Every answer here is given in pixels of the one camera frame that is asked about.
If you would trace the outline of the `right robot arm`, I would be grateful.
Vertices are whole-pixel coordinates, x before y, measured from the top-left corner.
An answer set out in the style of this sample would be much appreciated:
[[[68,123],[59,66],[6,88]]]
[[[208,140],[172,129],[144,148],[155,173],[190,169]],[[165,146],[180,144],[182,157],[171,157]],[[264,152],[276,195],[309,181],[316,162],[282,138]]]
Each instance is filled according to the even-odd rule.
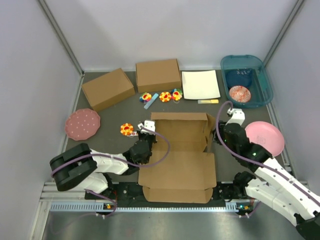
[[[320,197],[286,171],[261,145],[251,143],[238,123],[218,121],[214,141],[250,171],[238,173],[233,192],[257,199],[285,217],[305,240],[320,238]]]

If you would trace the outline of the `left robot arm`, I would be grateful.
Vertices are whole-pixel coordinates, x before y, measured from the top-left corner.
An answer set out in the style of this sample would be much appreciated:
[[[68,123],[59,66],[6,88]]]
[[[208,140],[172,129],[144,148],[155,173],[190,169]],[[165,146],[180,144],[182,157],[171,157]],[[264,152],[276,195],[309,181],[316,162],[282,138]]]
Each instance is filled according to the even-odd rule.
[[[114,191],[109,174],[127,176],[146,166],[156,142],[154,133],[139,131],[134,145],[120,154],[98,152],[80,143],[50,160],[51,177],[59,192],[78,188],[106,199]]]

